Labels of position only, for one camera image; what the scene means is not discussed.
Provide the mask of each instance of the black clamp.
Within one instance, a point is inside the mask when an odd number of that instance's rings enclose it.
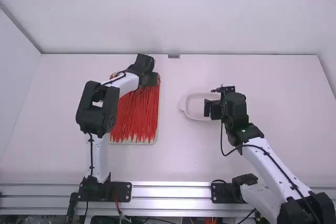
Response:
[[[246,203],[240,192],[241,185],[254,185],[258,178],[250,174],[241,175],[232,179],[232,183],[211,183],[211,201],[214,204]]]
[[[236,202],[246,203],[243,200],[242,193],[240,191],[240,186],[242,185],[254,185],[258,183],[258,177],[252,173],[240,175],[232,179],[232,194]]]

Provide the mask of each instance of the black cable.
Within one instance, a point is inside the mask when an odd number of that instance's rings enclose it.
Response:
[[[243,220],[241,220],[240,222],[238,222],[237,224],[241,224],[243,223],[248,217],[250,217],[251,214],[253,214],[256,211],[256,209],[253,209]]]
[[[228,156],[230,155],[232,152],[234,152],[236,150],[233,149],[231,151],[229,151],[227,154],[224,154],[223,152],[223,124],[221,123],[221,127],[220,127],[220,139],[221,139],[221,151],[223,156]],[[264,155],[268,156],[272,162],[275,164],[275,166],[281,171],[281,173],[287,178],[288,182],[291,183],[292,185],[292,189],[295,189],[295,191],[297,191],[297,193],[299,194],[299,196],[301,197],[301,199],[303,200],[303,202],[306,204],[306,206],[308,207],[309,211],[311,212],[311,214],[313,215],[314,219],[317,221],[318,224],[321,224],[320,219],[317,217],[317,215],[315,214],[314,210],[312,209],[311,205],[308,203],[307,199],[303,196],[302,192],[299,190],[298,186],[290,179],[290,177],[285,173],[285,171],[281,168],[281,166],[274,160],[274,158],[266,151],[264,150],[262,147],[257,146],[257,145],[252,145],[252,144],[244,144],[242,145],[242,147],[254,147],[257,148],[261,151],[263,151]]]
[[[226,181],[224,181],[222,179],[215,179],[214,181],[211,182],[211,184],[215,183],[215,182],[222,182],[222,183],[226,184]]]
[[[124,75],[123,76],[120,76],[119,78],[116,78],[117,76],[118,76],[118,74],[120,74],[120,73],[123,73]],[[103,84],[102,84],[102,86],[103,85],[106,85],[106,84],[112,84],[112,83],[114,83],[115,81],[118,81],[118,80],[120,80],[121,78],[124,78],[124,77],[126,77],[126,73],[124,72],[124,71],[120,71],[120,72],[118,72],[117,74],[116,74],[116,79],[112,79],[112,80],[109,80],[109,81],[107,81],[107,82],[104,82]]]
[[[222,152],[222,155],[224,156],[224,157],[226,157],[226,156],[228,156],[228,155],[230,155],[232,152],[234,152],[235,150],[237,150],[236,148],[234,148],[233,150],[231,150],[231,151],[229,151],[228,153],[224,153],[224,151],[223,151],[223,123],[221,122],[220,123],[221,125],[221,127],[220,127],[220,139],[221,139],[221,149],[220,149],[220,151]]]
[[[90,161],[91,161],[91,166],[90,166],[90,169],[91,169],[91,172],[90,172],[90,176],[93,175],[93,169],[94,169],[94,166],[93,166],[93,138],[92,138],[92,134],[89,133],[89,136],[90,136],[90,139],[88,140],[90,142]]]
[[[90,142],[90,162],[91,162],[91,165],[90,165],[90,169],[91,169],[91,172],[90,172],[90,176],[93,175],[93,169],[94,169],[94,166],[93,166],[93,138],[92,138],[92,134],[90,132],[88,132],[89,136],[90,136],[90,139],[88,140]],[[85,219],[86,219],[86,214],[88,213],[88,208],[89,208],[89,201],[86,201],[86,209],[85,209],[85,214],[84,214],[84,222],[85,222]]]
[[[158,218],[151,218],[151,217],[149,217],[149,218],[141,218],[141,217],[137,217],[137,218],[138,218],[138,219],[146,219],[146,221],[147,221],[147,220],[158,220],[158,221],[166,222],[166,223],[169,223],[169,224],[176,224],[176,223],[174,223],[174,222],[167,221],[167,220],[163,220],[163,219],[158,219]]]
[[[85,223],[86,214],[88,213],[88,208],[89,208],[89,202],[86,201],[86,209],[85,209],[85,214],[84,214],[84,217],[83,217],[83,224]]]
[[[149,220],[149,217],[147,217],[147,219],[142,224],[145,224],[148,220]]]

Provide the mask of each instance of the white enclosure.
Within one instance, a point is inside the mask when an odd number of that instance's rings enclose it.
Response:
[[[39,51],[0,9],[0,159],[40,58]]]
[[[84,85],[105,80],[135,57],[42,56],[0,164],[2,182],[80,181],[89,160],[87,136],[75,122]],[[192,121],[178,108],[186,93],[231,82],[247,96],[251,121],[294,174],[311,186],[336,184],[330,169],[336,162],[336,103],[317,56],[154,57],[162,80],[158,141],[151,146],[109,145],[112,179],[211,181],[253,172],[237,153],[222,157],[219,122]],[[232,147],[226,139],[228,151]]]

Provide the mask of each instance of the black mounting bracket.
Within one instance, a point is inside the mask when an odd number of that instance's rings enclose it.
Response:
[[[78,201],[114,202],[116,197],[118,202],[130,202],[132,183],[111,182],[110,177],[111,174],[103,184],[94,177],[84,178],[79,185]]]
[[[212,183],[211,201],[214,204],[235,204],[231,183]]]

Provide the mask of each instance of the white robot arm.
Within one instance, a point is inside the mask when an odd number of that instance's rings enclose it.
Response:
[[[249,122],[246,97],[236,93],[232,85],[222,85],[212,92],[219,92],[220,100],[205,100],[204,116],[221,120],[222,130],[225,125],[234,150],[238,150],[265,181],[265,185],[257,183],[258,178],[253,174],[233,178],[230,186],[225,185],[233,198],[256,208],[271,224],[336,223],[332,200],[325,193],[315,194],[300,181],[271,149],[261,130]],[[234,150],[228,154],[222,150],[222,154],[227,156]]]

